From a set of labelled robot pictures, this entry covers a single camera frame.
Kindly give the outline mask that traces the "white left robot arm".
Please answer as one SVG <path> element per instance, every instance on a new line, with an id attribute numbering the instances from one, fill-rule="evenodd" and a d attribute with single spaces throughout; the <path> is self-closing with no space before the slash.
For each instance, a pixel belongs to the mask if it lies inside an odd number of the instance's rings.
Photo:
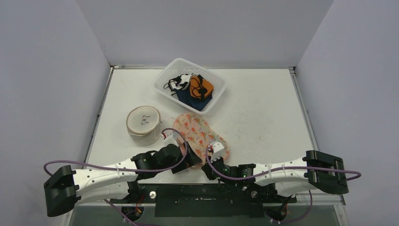
<path id="1" fill-rule="evenodd" d="M 158 151 L 147 151 L 114 165 L 88 169 L 60 167 L 44 183 L 47 216 L 57 217 L 76 205 L 104 199 L 136 202 L 141 196 L 139 180 L 150 179 L 171 170 L 176 174 L 202 162 L 189 145 L 169 144 Z"/>

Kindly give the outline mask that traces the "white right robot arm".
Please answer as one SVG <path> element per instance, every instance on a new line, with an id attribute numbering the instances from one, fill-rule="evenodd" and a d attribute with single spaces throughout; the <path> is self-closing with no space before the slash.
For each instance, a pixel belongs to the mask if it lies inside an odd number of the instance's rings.
<path id="1" fill-rule="evenodd" d="M 209 180 L 254 189 L 268 186 L 266 196 L 272 202 L 307 190 L 319 189 L 327 194 L 349 191 L 342 158 L 315 150 L 306 151 L 299 159 L 275 164 L 229 166 L 222 157 L 215 161 L 208 158 L 201 169 Z"/>

